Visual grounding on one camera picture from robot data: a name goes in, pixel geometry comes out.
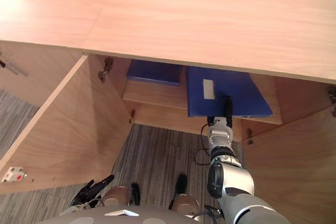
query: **gray carpet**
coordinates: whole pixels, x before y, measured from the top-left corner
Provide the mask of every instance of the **gray carpet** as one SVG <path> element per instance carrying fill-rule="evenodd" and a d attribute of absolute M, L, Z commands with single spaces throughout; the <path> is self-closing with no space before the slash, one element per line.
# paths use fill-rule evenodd
<path fill-rule="evenodd" d="M 1 149 L 8 149 L 37 108 L 2 91 Z M 198 135 L 134 125 L 115 163 L 114 185 L 130 186 L 137 182 L 141 189 L 141 204 L 167 208 L 179 173 L 188 175 L 187 193 L 201 205 L 217 206 L 206 191 L 207 167 L 193 161 L 200 148 Z M 244 162 L 241 144 L 234 144 Z M 208 162 L 204 152 L 199 162 Z M 80 189 L 73 185 L 46 190 L 0 195 L 0 223 L 36 223 L 60 214 Z"/>
<path fill-rule="evenodd" d="M 38 107 L 0 90 L 0 158 L 18 137 Z"/>

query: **blue folder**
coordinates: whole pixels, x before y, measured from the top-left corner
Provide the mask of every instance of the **blue folder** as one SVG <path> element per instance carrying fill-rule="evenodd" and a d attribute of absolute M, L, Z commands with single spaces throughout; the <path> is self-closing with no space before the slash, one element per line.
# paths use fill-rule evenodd
<path fill-rule="evenodd" d="M 213 81 L 214 100 L 204 98 L 204 79 Z M 234 116 L 272 115 L 248 73 L 186 67 L 186 84 L 188 116 L 225 116 L 226 96 L 232 98 Z"/>
<path fill-rule="evenodd" d="M 175 64 L 132 60 L 127 78 L 177 86 L 180 84 L 181 69 Z"/>

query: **cabinet hinge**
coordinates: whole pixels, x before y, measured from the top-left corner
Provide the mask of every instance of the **cabinet hinge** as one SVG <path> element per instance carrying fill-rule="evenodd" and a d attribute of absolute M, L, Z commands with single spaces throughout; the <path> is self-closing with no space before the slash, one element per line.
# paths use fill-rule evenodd
<path fill-rule="evenodd" d="M 104 60 L 104 70 L 98 72 L 98 78 L 101 80 L 102 83 L 105 82 L 106 75 L 111 71 L 113 66 L 113 59 L 111 57 L 107 57 Z"/>
<path fill-rule="evenodd" d="M 131 118 L 128 121 L 130 124 L 134 122 L 134 116 L 135 116 L 135 110 L 132 110 L 132 112 L 131 112 Z"/>
<path fill-rule="evenodd" d="M 13 74 L 15 74 L 16 76 L 18 76 L 19 74 L 22 74 L 24 77 L 28 77 L 27 73 L 25 73 L 24 71 L 22 71 L 21 69 L 19 69 L 17 66 L 13 65 L 10 61 L 7 62 L 7 63 L 5 63 L 2 60 L 0 60 L 0 66 L 2 68 L 5 68 L 5 69 L 9 70 L 10 72 L 12 72 Z"/>
<path fill-rule="evenodd" d="M 250 128 L 247 129 L 247 144 L 253 144 L 252 140 L 252 130 Z"/>
<path fill-rule="evenodd" d="M 330 99 L 330 102 L 332 104 L 336 104 L 336 87 L 329 86 L 327 92 L 328 92 L 328 97 Z"/>

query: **open cabinet door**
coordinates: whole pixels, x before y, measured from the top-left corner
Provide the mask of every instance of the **open cabinet door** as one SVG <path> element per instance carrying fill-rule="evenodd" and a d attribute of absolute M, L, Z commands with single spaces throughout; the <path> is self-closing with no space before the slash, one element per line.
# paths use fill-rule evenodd
<path fill-rule="evenodd" d="M 43 105 L 81 57 L 79 49 L 0 40 L 0 89 Z"/>
<path fill-rule="evenodd" d="M 256 196 L 293 224 L 336 222 L 333 108 L 244 141 Z"/>
<path fill-rule="evenodd" d="M 27 177 L 0 184 L 0 193 L 85 183 L 108 176 L 131 124 L 104 57 L 82 56 L 0 161 L 3 177 L 22 167 Z"/>

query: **cabinet top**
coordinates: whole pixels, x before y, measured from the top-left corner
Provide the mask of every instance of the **cabinet top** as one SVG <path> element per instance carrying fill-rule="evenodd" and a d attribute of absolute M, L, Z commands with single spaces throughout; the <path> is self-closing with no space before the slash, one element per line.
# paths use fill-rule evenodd
<path fill-rule="evenodd" d="M 336 0 L 0 0 L 0 40 L 336 83 Z"/>

